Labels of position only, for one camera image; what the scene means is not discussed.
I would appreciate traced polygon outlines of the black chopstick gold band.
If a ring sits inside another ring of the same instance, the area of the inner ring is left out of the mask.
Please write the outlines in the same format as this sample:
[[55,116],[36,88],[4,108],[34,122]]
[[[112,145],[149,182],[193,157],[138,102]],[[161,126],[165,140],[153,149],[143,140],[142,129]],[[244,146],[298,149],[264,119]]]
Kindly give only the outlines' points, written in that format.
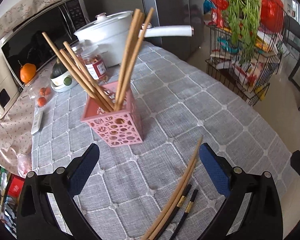
[[188,217],[188,214],[190,213],[190,211],[191,211],[191,209],[192,209],[192,206],[193,206],[193,204],[194,204],[194,201],[195,201],[195,199],[196,199],[197,194],[198,194],[198,190],[195,189],[195,190],[193,191],[192,196],[191,196],[191,199],[190,199],[190,201],[189,201],[189,203],[188,203],[188,205],[187,205],[187,207],[186,207],[186,209],[185,209],[185,211],[184,211],[184,213],[183,213],[182,218],[180,219],[180,221],[179,221],[177,227],[175,228],[174,232],[172,233],[172,235],[171,235],[171,237],[170,237],[170,240],[174,240],[174,239],[176,238],[177,234],[179,233],[179,231],[181,230],[183,224],[185,223],[185,220],[186,220],[187,217]]
[[156,237],[154,238],[154,240],[158,240],[160,238],[160,236],[164,233],[164,231],[167,229],[167,227],[169,226],[169,224],[171,223],[171,221],[174,219],[175,215],[178,213],[179,209],[182,207],[190,189],[191,189],[192,185],[191,184],[188,184],[180,199],[179,199],[179,202],[177,203],[177,205],[174,207],[172,213],[170,214],[170,216],[168,217],[168,219],[166,220],[165,224],[163,225],[163,227],[161,228],[161,230],[158,232],[158,234],[156,235]]

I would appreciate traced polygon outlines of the floral table cover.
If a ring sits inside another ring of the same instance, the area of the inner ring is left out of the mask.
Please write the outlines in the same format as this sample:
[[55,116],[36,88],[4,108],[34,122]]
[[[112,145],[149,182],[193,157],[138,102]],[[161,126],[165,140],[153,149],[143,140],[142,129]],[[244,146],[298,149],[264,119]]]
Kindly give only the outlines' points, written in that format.
[[[53,63],[48,64],[36,76],[50,79],[52,68]],[[50,101],[40,109],[47,110]],[[11,109],[0,120],[0,166],[12,174],[25,177],[25,174],[32,169],[31,127],[34,115],[40,109],[34,106],[34,102],[24,88]]]

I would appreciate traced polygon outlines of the white remote control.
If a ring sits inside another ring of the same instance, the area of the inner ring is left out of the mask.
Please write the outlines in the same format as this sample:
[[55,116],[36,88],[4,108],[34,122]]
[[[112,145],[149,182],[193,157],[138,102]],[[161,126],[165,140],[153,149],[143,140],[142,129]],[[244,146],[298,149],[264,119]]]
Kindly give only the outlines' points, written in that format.
[[37,132],[40,131],[41,125],[42,125],[42,119],[43,119],[44,110],[40,109],[38,110],[33,119],[33,124],[31,127],[31,135],[35,135]]

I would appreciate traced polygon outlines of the black chair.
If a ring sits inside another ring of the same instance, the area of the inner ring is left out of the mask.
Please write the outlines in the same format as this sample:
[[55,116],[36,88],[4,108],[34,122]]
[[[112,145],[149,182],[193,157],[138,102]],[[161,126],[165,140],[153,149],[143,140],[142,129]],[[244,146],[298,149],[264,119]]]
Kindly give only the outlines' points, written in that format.
[[300,85],[294,80],[296,72],[300,68],[300,24],[289,15],[284,16],[283,21],[284,26],[284,42],[286,45],[290,46],[292,49],[298,52],[299,58],[297,59],[296,65],[288,76],[288,80],[296,87],[300,92]]

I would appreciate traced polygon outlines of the pink perforated utensil holder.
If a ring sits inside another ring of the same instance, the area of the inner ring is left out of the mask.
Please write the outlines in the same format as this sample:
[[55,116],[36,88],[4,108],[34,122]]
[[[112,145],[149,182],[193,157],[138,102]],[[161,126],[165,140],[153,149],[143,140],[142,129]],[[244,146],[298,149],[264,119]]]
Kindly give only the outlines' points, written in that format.
[[110,147],[142,142],[141,118],[130,88],[126,92],[122,109],[116,112],[106,113],[92,98],[88,98],[81,122],[87,123]]

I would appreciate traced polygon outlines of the glass jar with tomatoes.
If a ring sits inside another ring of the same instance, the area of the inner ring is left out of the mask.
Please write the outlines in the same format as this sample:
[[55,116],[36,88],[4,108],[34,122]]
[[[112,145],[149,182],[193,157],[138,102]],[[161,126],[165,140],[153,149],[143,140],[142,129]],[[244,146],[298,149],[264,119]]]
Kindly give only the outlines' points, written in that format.
[[51,82],[48,77],[36,76],[26,84],[25,88],[38,109],[44,108],[52,97]]

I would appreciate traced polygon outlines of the orange fruit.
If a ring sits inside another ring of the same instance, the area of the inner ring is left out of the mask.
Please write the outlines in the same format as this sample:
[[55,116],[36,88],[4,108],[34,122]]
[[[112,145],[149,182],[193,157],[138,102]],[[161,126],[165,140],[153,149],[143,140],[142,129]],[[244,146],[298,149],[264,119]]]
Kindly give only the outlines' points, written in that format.
[[27,84],[35,77],[37,68],[32,63],[26,63],[24,65],[22,65],[20,61],[18,61],[18,63],[20,64],[20,80],[24,84]]

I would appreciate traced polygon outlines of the red plastic bag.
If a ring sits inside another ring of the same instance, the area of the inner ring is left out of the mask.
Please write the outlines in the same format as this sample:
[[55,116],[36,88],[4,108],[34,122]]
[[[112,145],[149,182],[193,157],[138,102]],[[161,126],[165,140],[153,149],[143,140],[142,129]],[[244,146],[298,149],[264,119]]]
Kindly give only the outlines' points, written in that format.
[[211,20],[217,28],[224,27],[223,11],[227,9],[229,3],[227,0],[210,0],[214,5],[211,9]]
[[281,0],[262,0],[261,23],[271,32],[279,33],[283,26],[283,3]]

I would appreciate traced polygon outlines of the dark green pumpkin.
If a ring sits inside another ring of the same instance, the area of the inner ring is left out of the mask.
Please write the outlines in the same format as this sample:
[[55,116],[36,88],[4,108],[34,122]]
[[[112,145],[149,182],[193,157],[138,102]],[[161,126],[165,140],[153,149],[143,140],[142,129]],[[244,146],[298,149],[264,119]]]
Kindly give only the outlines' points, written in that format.
[[68,70],[67,68],[64,66],[64,64],[61,63],[60,59],[57,58],[55,65],[52,68],[52,73],[50,75],[51,79],[57,78],[61,75],[63,75],[64,73],[66,73]]

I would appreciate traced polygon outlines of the red labelled jar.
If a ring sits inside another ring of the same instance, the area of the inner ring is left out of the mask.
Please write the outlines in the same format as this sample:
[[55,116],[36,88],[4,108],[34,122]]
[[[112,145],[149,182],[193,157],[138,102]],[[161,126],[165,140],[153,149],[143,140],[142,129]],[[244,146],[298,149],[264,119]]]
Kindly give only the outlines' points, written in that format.
[[104,63],[99,47],[97,45],[85,48],[81,52],[81,58],[89,74],[94,80],[96,80],[99,83],[107,83],[107,67]]

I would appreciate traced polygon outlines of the green leafy vegetables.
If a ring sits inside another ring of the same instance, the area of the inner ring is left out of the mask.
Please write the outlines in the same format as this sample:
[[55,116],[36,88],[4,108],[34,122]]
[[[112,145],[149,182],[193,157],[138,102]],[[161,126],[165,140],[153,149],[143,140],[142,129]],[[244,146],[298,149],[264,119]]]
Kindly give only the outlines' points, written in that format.
[[261,0],[228,0],[225,10],[231,30],[231,41],[242,45],[240,63],[250,62],[254,55],[257,31],[260,26]]

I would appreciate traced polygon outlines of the red goji jar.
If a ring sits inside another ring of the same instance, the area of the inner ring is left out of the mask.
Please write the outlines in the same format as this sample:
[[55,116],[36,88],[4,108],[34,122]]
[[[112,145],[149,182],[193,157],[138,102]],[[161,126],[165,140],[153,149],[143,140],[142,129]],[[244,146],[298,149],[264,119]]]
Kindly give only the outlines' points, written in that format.
[[85,64],[85,61],[91,58],[91,56],[85,52],[89,48],[89,46],[90,46],[89,40],[77,41],[71,46],[72,51],[79,59],[79,61],[81,61],[83,64]]

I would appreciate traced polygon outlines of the blue plastic bag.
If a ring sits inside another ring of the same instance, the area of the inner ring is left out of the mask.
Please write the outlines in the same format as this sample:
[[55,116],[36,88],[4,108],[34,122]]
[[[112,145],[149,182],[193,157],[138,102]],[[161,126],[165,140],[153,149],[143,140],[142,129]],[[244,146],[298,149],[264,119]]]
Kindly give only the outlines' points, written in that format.
[[212,9],[216,9],[216,6],[214,5],[214,3],[211,2],[210,0],[205,0],[203,3],[204,14],[207,14]]

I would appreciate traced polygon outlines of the grey refrigerator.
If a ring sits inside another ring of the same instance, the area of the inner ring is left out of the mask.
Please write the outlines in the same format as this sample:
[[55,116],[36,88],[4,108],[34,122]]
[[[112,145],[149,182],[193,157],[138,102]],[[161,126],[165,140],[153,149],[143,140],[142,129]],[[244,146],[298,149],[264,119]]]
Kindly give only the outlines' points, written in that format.
[[83,0],[89,19],[105,12],[114,14],[138,8],[145,14],[155,9],[151,24],[154,27],[168,25],[190,25],[194,29],[191,37],[148,38],[155,46],[161,47],[181,60],[188,60],[203,42],[203,1],[204,0]]

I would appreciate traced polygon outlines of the white electric cooking pot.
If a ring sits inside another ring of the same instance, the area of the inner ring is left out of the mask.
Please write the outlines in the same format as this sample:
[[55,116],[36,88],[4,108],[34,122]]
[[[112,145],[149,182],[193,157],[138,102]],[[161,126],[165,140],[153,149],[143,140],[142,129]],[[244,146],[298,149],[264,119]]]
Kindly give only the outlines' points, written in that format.
[[[99,14],[97,20],[78,29],[75,35],[79,41],[89,41],[91,44],[97,45],[107,67],[115,66],[122,62],[132,15],[132,11],[118,12],[109,16],[105,13]],[[194,29],[190,25],[152,27],[149,24],[145,38],[191,37],[193,33]]]

